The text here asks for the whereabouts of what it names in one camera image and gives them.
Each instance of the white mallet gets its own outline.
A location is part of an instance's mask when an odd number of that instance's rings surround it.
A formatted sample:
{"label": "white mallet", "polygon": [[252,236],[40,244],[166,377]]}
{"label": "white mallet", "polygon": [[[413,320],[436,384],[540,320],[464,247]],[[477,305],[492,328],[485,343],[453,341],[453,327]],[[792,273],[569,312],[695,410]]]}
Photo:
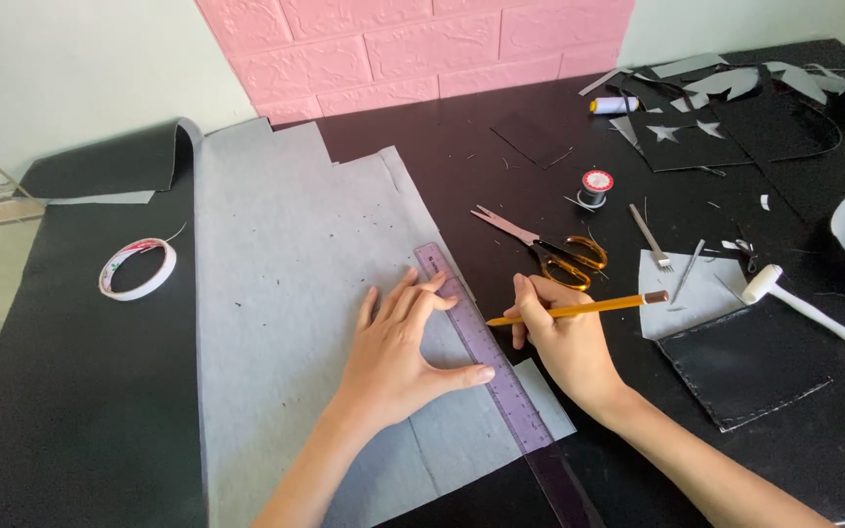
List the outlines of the white mallet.
{"label": "white mallet", "polygon": [[832,331],[836,335],[839,335],[845,340],[845,326],[832,318],[829,318],[824,312],[798,299],[791,293],[785,291],[779,285],[775,284],[775,282],[778,281],[778,278],[781,277],[781,272],[781,267],[776,266],[775,264],[765,266],[764,269],[761,270],[754,279],[752,279],[752,282],[748,283],[748,286],[745,287],[745,291],[742,293],[742,300],[747,305],[754,305],[762,297],[770,293],[781,299],[781,301],[787,303],[798,312],[801,312],[806,317],[811,318],[827,327],[828,330]]}

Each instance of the double-sided tape roll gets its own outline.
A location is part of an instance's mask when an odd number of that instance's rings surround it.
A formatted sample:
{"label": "double-sided tape roll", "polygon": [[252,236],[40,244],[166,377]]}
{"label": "double-sided tape roll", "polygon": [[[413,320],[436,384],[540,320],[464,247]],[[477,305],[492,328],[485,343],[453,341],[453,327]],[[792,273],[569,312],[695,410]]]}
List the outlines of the double-sided tape roll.
{"label": "double-sided tape roll", "polygon": [[[141,286],[129,291],[112,291],[112,274],[119,269],[123,261],[136,253],[147,251],[154,247],[164,248],[165,259],[161,262],[161,268],[158,268],[158,271],[152,275],[152,278],[148,279]],[[140,297],[145,297],[168,279],[168,276],[172,274],[172,270],[175,269],[175,262],[177,260],[178,254],[175,253],[175,249],[162,239],[142,239],[135,241],[117,251],[110,258],[110,261],[106,263],[106,266],[103,266],[103,270],[100,271],[100,293],[117,301],[134,301]]]}

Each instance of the fingernail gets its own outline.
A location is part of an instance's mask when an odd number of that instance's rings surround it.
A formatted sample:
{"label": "fingernail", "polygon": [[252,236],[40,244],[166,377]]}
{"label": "fingernail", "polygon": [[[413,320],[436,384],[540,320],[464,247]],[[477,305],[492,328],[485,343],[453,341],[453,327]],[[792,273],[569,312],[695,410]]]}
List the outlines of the fingernail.
{"label": "fingernail", "polygon": [[487,383],[494,378],[494,367],[490,365],[482,366],[478,369],[477,380],[479,383]]}

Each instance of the hand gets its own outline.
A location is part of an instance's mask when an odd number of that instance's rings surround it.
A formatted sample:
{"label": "hand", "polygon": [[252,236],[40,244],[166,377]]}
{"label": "hand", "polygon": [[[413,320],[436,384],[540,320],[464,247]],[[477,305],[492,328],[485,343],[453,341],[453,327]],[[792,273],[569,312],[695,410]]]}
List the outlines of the hand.
{"label": "hand", "polygon": [[341,386],[329,404],[329,413],[357,421],[370,435],[405,420],[449,391],[494,378],[491,366],[441,370],[425,360],[420,342],[426,321],[433,310],[448,310],[458,299],[436,294],[445,283],[445,273],[440,271],[431,281],[413,286],[417,274],[413,268],[406,272],[383,300],[373,322],[371,311],[378,291],[372,287],[367,293]]}
{"label": "hand", "polygon": [[537,275],[514,275],[513,289],[516,301],[504,317],[526,322],[513,326],[513,347],[522,349],[525,340],[533,343],[557,385],[586,413],[600,419],[628,387],[611,363],[598,313],[555,319],[546,313],[547,308],[585,305],[593,299]]}

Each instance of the black thread spool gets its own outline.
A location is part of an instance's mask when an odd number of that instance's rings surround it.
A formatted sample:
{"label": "black thread spool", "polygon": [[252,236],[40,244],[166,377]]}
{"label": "black thread spool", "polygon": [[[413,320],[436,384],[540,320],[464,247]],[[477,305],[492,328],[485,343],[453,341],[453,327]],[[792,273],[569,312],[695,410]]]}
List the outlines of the black thread spool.
{"label": "black thread spool", "polygon": [[602,170],[591,170],[582,175],[582,187],[576,193],[579,203],[589,209],[604,206],[604,194],[615,184],[615,179]]}

